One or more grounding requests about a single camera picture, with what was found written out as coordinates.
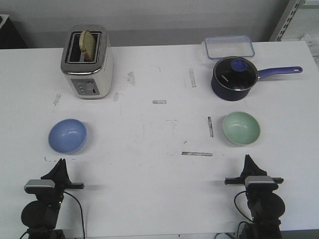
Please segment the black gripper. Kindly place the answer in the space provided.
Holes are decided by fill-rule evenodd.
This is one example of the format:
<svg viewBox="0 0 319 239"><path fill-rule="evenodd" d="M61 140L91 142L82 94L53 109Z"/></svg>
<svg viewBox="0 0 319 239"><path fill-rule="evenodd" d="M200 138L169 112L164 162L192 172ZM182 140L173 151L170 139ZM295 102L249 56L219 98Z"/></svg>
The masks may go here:
<svg viewBox="0 0 319 239"><path fill-rule="evenodd" d="M250 174L239 177L226 177L224 180L225 185L245 185L244 180L248 176L267 176L266 171L260 169L249 154L245 155L244 168L242 174ZM284 179L282 177L271 177L275 183L282 184Z"/></svg>
<svg viewBox="0 0 319 239"><path fill-rule="evenodd" d="M49 189L43 189L40 193L45 196L60 196L65 189L84 189L84 183L72 183L68 176L65 159L59 159L50 172L41 177L42 180L51 180L55 186Z"/></svg>

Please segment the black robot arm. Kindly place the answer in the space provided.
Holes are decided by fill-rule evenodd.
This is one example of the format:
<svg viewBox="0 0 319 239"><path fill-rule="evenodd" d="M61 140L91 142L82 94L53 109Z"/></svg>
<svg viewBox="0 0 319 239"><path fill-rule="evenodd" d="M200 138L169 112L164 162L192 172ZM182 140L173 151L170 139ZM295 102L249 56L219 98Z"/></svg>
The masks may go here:
<svg viewBox="0 0 319 239"><path fill-rule="evenodd" d="M239 239L281 239L281 217L285 212L285 204L281 197L274 193L281 177L271 177L260 169L250 155L245 155L244 168L239 177L225 178L226 185L244 185L245 190L238 193L245 194L247 206L251 212L249 219L244 213L241 215L246 221L241 221L237 228Z"/></svg>
<svg viewBox="0 0 319 239"><path fill-rule="evenodd" d="M84 227L83 209L79 200L68 193L69 189L83 189L83 183L72 183L68 176L65 159L59 159L52 170L40 179L30 179L24 186L28 194L36 197L21 212L21 221L27 227L22 237L28 234L29 239L64 239L64 231L56 229L59 211L67 194L80 208L81 223Z"/></svg>

